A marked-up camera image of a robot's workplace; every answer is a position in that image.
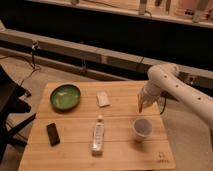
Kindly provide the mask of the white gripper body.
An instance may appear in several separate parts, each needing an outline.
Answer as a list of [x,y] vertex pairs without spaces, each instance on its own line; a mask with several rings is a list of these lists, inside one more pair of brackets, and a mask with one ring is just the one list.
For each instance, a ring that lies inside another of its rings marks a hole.
[[143,108],[151,106],[158,100],[161,89],[155,85],[146,84],[138,94],[138,106],[143,104]]

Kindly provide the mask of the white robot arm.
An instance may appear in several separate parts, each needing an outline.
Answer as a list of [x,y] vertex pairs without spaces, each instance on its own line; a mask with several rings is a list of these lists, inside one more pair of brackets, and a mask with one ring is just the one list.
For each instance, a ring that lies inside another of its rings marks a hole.
[[151,106],[162,91],[166,91],[193,111],[213,130],[213,98],[192,88],[179,78],[179,67],[173,63],[149,68],[148,81],[138,94],[138,108]]

